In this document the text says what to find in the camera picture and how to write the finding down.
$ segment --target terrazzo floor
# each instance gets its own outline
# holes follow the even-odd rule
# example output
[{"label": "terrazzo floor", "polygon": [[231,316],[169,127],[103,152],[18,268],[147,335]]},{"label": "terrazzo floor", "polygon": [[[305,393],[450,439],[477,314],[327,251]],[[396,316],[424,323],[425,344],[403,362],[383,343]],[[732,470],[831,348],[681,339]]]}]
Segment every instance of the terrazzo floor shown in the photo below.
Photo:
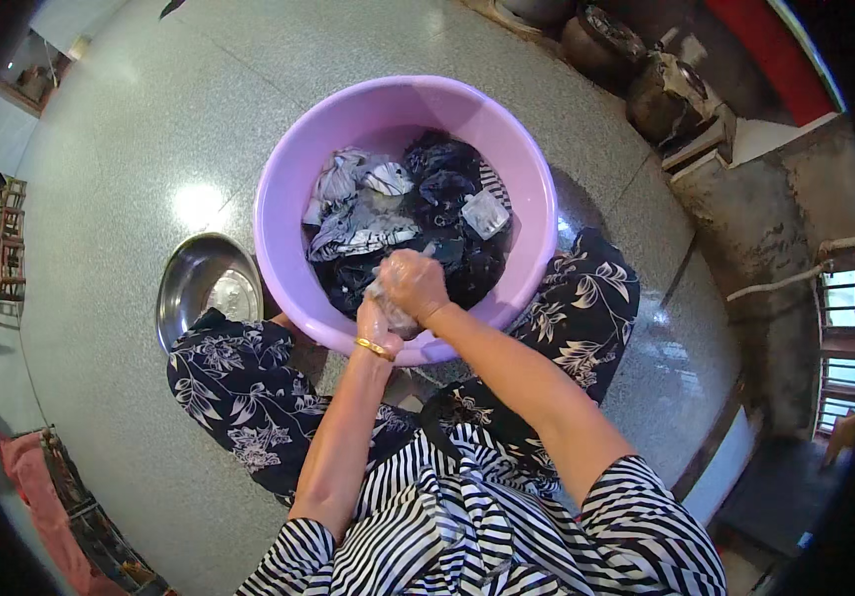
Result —
[{"label": "terrazzo floor", "polygon": [[[453,0],[188,0],[159,21],[164,4],[131,0],[95,37],[17,173],[34,388],[152,566],[183,594],[231,593],[285,518],[169,393],[154,334],[166,258],[204,229],[252,249],[274,144],[315,102],[375,76],[445,75],[489,94],[551,163],[562,243],[605,226],[644,290],[603,409],[667,484],[679,477],[729,394],[738,348],[693,229],[618,100]],[[332,382],[338,357],[312,357]]]}]

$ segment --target navy floral pants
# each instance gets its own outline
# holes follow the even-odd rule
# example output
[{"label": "navy floral pants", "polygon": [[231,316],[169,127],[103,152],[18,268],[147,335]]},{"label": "navy floral pants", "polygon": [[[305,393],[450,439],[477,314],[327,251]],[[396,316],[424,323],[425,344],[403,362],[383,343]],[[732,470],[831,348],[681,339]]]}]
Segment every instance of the navy floral pants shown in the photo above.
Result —
[{"label": "navy floral pants", "polygon": [[[551,359],[601,403],[638,306],[636,273],[619,249],[587,228],[571,252],[553,258],[529,316],[513,336]],[[232,452],[253,480],[282,497],[295,492],[308,444],[330,400],[285,365],[292,347],[291,333],[271,321],[230,321],[209,309],[173,345],[167,366],[169,386],[183,410]],[[442,427],[484,426],[518,465],[543,481],[542,488],[558,486],[536,433],[480,378],[453,383],[431,401]],[[391,457],[419,427],[418,415],[382,404],[368,469]]]}]

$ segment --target striped cloth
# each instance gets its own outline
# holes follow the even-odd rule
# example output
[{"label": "striped cloth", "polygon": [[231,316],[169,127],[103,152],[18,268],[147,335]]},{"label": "striped cloth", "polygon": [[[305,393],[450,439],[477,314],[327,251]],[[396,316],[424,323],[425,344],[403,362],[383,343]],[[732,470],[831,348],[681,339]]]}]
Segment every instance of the striped cloth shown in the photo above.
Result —
[{"label": "striped cloth", "polygon": [[480,171],[481,186],[484,187],[484,190],[490,192],[494,198],[499,200],[504,209],[508,212],[513,212],[513,208],[510,207],[510,195],[506,193],[504,183],[501,181],[500,176],[494,172],[491,164],[481,161]]},{"label": "striped cloth", "polygon": [[483,428],[450,439],[460,461],[419,430],[369,471],[341,546],[288,521],[237,594],[725,593],[709,537],[639,457],[606,470],[576,521]]}]

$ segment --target sleeve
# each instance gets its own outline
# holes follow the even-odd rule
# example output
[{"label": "sleeve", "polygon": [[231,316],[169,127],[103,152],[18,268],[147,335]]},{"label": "sleeve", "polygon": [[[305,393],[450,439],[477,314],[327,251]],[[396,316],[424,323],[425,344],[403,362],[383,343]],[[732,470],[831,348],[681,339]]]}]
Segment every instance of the sleeve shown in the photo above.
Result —
[{"label": "sleeve", "polygon": [[289,520],[236,596],[326,594],[331,583],[335,538],[308,518]]},{"label": "sleeve", "polygon": [[639,456],[607,468],[581,511],[588,538],[609,549],[611,565],[634,582],[641,575],[681,594],[726,593],[725,572],[709,535]]}]

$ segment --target metal bowl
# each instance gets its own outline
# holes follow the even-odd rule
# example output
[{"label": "metal bowl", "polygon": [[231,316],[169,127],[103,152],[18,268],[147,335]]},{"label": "metal bowl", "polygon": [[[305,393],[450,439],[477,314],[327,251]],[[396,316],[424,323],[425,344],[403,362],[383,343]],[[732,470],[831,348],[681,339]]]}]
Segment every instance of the metal bowl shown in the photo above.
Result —
[{"label": "metal bowl", "polygon": [[166,263],[156,298],[156,335],[169,352],[173,342],[207,311],[231,320],[265,316],[259,269],[229,236],[202,232],[183,240]]}]

